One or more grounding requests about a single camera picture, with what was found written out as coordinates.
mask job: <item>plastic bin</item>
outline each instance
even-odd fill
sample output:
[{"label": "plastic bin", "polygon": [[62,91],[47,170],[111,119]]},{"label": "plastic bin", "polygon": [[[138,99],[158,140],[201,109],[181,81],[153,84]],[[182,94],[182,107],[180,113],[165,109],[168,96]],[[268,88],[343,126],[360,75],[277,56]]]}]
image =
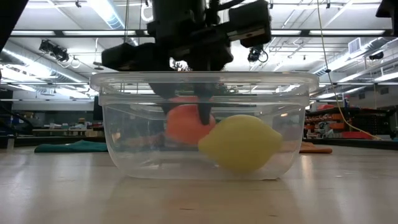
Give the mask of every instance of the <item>plastic bin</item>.
[{"label": "plastic bin", "polygon": [[[161,87],[163,97],[154,94],[154,85],[158,90]],[[163,109],[175,103],[165,92],[194,96],[195,85],[210,86],[214,95],[185,104],[211,104],[217,122],[237,114],[255,116],[282,135],[282,147],[260,169],[237,174],[219,166],[196,145],[168,138]],[[122,72],[93,75],[90,87],[99,91],[109,154],[125,174],[156,179],[262,180],[280,177],[298,156],[305,107],[318,80],[305,73]]]}]

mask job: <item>lemon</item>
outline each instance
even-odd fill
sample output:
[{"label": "lemon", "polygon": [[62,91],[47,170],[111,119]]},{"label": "lemon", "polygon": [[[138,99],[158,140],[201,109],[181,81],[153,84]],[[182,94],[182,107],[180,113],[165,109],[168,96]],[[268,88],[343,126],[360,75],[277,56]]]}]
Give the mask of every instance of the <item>lemon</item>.
[{"label": "lemon", "polygon": [[245,174],[261,168],[282,145],[282,136],[261,119],[230,116],[198,143],[199,151],[221,167]]}]

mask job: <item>orange fruit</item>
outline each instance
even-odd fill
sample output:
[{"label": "orange fruit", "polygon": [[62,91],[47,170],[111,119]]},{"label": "orange fruit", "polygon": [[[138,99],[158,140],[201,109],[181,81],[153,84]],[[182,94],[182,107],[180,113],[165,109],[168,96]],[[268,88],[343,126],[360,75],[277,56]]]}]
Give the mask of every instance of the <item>orange fruit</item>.
[{"label": "orange fruit", "polygon": [[198,144],[215,127],[216,120],[210,115],[208,125],[200,121],[198,105],[180,105],[167,114],[166,136],[186,144]]}]

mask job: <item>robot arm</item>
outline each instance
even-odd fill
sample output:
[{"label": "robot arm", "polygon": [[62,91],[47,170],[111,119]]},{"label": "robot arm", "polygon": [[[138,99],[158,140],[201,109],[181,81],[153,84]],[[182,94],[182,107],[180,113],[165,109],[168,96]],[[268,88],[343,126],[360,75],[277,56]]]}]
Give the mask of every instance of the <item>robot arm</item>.
[{"label": "robot arm", "polygon": [[[147,25],[155,43],[131,46],[127,43],[102,53],[105,67],[118,71],[171,71],[170,58],[184,60],[194,71],[220,71],[233,61],[231,42],[240,40],[244,47],[263,45],[271,40],[271,17],[268,2],[257,0],[229,9],[244,0],[219,4],[211,0],[153,0],[154,20]],[[229,9],[229,21],[219,24],[218,11]],[[213,96],[215,83],[194,84],[194,94],[200,100]],[[169,83],[150,83],[156,95],[165,99],[175,96],[176,86]],[[164,113],[173,108],[162,105]],[[211,106],[198,104],[200,119],[208,124]]]}]

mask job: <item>table surface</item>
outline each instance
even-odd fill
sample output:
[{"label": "table surface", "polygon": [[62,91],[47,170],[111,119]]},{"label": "table surface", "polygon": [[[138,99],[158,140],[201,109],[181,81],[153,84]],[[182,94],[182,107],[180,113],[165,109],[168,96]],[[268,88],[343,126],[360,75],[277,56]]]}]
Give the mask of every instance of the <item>table surface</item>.
[{"label": "table surface", "polygon": [[279,180],[126,177],[107,153],[0,151],[0,223],[397,223],[398,152],[333,146]]}]

